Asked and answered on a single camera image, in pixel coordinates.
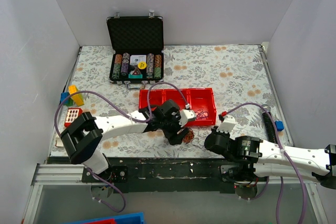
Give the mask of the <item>red three-compartment bin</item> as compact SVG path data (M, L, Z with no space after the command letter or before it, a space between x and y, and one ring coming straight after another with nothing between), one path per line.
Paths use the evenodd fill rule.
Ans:
M187 127L204 126L210 127L216 123L216 106L214 101L214 92L211 88L187 88L177 91L176 89L155 89L151 90L150 96L147 96L148 90L141 90L139 94L139 109L150 105L162 105L165 101L171 99L178 104L180 109L185 108L185 104L190 105L197 116L193 122L188 122Z

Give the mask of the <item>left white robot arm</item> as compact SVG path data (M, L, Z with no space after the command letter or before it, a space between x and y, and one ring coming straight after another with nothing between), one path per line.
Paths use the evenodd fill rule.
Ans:
M98 151L101 141L127 134L161 130L170 145L181 144L188 133L188 122L196 120L191 109L180 109L173 100L152 109L142 108L126 116L94 117L89 112L80 114L60 134L71 164L83 164L100 182L111 178L107 158Z

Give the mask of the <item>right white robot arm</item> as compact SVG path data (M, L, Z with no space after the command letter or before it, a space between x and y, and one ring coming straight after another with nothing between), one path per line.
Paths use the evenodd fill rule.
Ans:
M228 170L234 181L253 177L301 177L335 189L335 145L323 149L280 147L257 137L241 136L235 139L229 133L213 127L204 142L205 148L237 164Z

